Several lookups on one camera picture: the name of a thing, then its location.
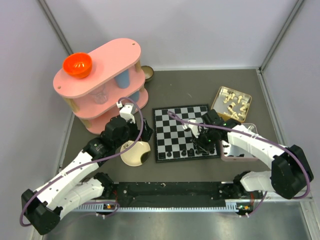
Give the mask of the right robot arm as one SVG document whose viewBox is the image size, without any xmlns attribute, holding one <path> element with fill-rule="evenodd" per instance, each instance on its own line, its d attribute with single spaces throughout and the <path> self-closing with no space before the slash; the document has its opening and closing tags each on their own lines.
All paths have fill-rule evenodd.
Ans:
<svg viewBox="0 0 320 240">
<path fill-rule="evenodd" d="M 245 198 L 251 192 L 275 192 L 285 199 L 298 198 L 298 193 L 311 189 L 314 175 L 301 147 L 274 143 L 249 131 L 235 119 L 223 120 L 211 110 L 202 116 L 202 122 L 188 120 L 184 128 L 190 129 L 196 146 L 209 150 L 213 142 L 224 141 L 262 161 L 266 171 L 246 170 L 234 178 L 233 192 Z"/>
</svg>

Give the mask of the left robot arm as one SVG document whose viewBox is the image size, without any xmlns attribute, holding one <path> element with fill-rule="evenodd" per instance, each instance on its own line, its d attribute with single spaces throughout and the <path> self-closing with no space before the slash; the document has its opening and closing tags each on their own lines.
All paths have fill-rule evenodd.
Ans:
<svg viewBox="0 0 320 240">
<path fill-rule="evenodd" d="M 94 198 L 109 198 L 113 182 L 106 173 L 97 173 L 88 183 L 78 185 L 88 174 L 107 160 L 117 156 L 116 150 L 128 141 L 148 142 L 153 134 L 147 120 L 142 126 L 120 116 L 105 125 L 100 136 L 90 140 L 76 158 L 53 179 L 21 195 L 23 215 L 40 235 L 51 232 L 60 220 L 73 209 Z"/>
</svg>

